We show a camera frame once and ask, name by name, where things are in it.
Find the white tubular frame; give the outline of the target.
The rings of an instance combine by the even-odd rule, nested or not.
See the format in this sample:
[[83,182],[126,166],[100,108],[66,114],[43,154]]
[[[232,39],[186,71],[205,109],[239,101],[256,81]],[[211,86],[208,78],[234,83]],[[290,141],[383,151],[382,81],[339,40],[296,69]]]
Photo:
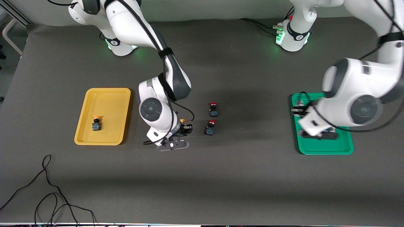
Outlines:
[[16,24],[17,20],[16,19],[11,19],[10,22],[6,24],[4,29],[2,30],[2,36],[4,40],[20,55],[22,56],[22,50],[9,38],[8,32],[11,30],[11,28]]

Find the yellow plastic tray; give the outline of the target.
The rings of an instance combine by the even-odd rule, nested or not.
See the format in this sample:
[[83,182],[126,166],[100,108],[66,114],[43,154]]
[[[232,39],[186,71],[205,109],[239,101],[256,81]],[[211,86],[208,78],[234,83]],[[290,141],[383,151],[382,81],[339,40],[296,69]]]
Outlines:
[[[131,90],[128,88],[92,88],[87,90],[77,124],[77,145],[116,146],[125,134]],[[101,130],[93,131],[93,116],[101,116]]]

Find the black metal rail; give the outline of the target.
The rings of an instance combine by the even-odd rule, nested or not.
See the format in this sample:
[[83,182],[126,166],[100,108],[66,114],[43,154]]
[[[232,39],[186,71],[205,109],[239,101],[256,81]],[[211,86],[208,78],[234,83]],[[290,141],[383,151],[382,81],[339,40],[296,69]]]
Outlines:
[[0,1],[0,7],[4,9],[13,19],[16,19],[19,23],[24,26],[31,25],[32,22],[22,13],[20,12],[15,6],[13,6],[8,1]]

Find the green plastic tray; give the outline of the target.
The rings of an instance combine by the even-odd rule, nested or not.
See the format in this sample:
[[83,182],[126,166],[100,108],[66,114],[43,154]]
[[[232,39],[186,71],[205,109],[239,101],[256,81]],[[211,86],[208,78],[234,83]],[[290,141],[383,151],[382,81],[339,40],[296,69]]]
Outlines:
[[[311,100],[323,97],[321,92],[308,92]],[[305,105],[309,103],[307,96],[302,93],[294,93],[289,96],[290,106],[296,106],[297,100],[303,100]],[[351,133],[336,129],[339,138],[337,140],[317,140],[310,138],[302,138],[298,135],[301,126],[298,123],[298,115],[290,115],[292,134],[294,136],[295,148],[301,154],[305,155],[350,155],[354,151]]]

